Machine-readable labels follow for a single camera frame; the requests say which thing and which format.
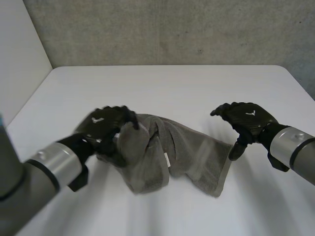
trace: concrete wall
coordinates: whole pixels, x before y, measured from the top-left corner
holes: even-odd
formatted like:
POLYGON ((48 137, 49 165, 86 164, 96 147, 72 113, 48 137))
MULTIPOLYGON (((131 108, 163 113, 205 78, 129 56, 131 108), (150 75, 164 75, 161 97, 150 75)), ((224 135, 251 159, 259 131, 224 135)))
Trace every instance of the concrete wall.
POLYGON ((275 64, 315 98, 314 0, 24 2, 53 67, 275 64))
POLYGON ((51 70, 22 0, 1 0, 0 113, 6 125, 51 70))

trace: white wall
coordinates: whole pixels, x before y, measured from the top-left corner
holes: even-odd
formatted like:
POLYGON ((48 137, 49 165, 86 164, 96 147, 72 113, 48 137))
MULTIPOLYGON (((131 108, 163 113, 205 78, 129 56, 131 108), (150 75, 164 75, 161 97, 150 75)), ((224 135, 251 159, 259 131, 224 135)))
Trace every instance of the white wall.
POLYGON ((6 125, 51 70, 22 0, 1 0, 0 113, 6 125))

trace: gray wall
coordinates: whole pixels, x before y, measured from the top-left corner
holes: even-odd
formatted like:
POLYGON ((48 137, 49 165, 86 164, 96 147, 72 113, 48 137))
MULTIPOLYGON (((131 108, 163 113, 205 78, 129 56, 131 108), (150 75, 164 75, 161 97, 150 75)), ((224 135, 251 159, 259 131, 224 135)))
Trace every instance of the gray wall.
POLYGON ((53 67, 275 64, 315 98, 315 0, 24 3, 53 67))

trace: gray robotic arm segment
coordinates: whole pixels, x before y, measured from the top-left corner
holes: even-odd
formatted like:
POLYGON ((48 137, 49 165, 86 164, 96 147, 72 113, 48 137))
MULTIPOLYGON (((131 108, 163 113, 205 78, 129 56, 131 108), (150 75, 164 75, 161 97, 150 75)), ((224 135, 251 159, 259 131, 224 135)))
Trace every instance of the gray robotic arm segment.
POLYGON ((94 150, 79 134, 50 144, 26 163, 19 162, 3 126, 0 126, 0 145, 2 236, 16 234, 63 187, 79 182, 77 190, 87 183, 84 163, 94 150), (82 173, 86 182, 78 179, 82 173))
POLYGON ((286 127, 271 141, 270 154, 315 185, 315 138, 301 130, 286 127))

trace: towel tag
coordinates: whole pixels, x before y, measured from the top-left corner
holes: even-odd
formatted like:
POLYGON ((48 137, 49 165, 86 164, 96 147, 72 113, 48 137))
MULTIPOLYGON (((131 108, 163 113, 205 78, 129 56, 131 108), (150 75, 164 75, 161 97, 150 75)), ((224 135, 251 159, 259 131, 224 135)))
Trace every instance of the towel tag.
POLYGON ((166 162, 167 162, 167 167, 171 167, 171 163, 169 163, 169 159, 168 159, 167 153, 164 153, 164 156, 165 156, 165 159, 166 159, 166 162))

